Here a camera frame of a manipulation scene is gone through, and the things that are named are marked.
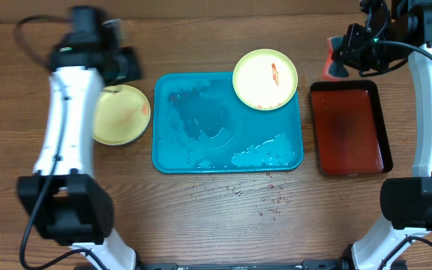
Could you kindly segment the red and grey sponge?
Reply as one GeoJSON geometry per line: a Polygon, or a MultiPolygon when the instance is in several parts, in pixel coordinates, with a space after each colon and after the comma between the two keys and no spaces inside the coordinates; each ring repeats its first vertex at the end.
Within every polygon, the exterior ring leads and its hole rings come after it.
{"type": "Polygon", "coordinates": [[[350,76],[344,64],[332,58],[333,53],[343,44],[343,40],[342,36],[334,36],[327,39],[328,57],[325,60],[322,71],[323,80],[339,81],[345,80],[350,76]]]}

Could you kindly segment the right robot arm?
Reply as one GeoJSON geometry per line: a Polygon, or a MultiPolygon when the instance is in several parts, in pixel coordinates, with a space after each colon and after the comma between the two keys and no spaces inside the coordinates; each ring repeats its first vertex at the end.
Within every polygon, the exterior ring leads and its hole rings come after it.
{"type": "Polygon", "coordinates": [[[352,24],[332,60],[363,77],[409,65],[415,88],[417,141],[412,175],[389,178],[381,216],[348,248],[343,269],[404,269],[398,257],[432,233],[432,1],[362,1],[364,25],[352,24]]]}

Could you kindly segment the yellow-green plate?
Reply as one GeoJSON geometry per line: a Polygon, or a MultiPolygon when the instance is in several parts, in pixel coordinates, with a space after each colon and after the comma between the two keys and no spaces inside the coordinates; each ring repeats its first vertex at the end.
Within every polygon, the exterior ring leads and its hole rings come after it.
{"type": "Polygon", "coordinates": [[[108,86],[97,103],[93,138],[107,146],[131,143],[144,133],[150,118],[150,103],[138,88],[108,86]]]}
{"type": "Polygon", "coordinates": [[[293,62],[274,49],[256,49],[235,65],[232,84],[238,98],[255,110],[276,110],[296,94],[298,72],[293,62]]]}

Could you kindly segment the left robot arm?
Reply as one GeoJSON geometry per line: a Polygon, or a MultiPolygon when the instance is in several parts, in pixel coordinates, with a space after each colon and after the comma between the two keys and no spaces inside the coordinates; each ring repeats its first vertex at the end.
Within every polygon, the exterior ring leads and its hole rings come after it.
{"type": "Polygon", "coordinates": [[[30,176],[16,191],[29,219],[19,246],[19,262],[30,269],[26,248],[32,229],[70,250],[43,264],[47,269],[83,255],[94,269],[139,269],[134,249],[114,227],[110,195],[95,181],[94,115],[107,86],[138,80],[140,68],[130,47],[113,49],[57,46],[45,64],[50,103],[46,133],[30,176]]]}

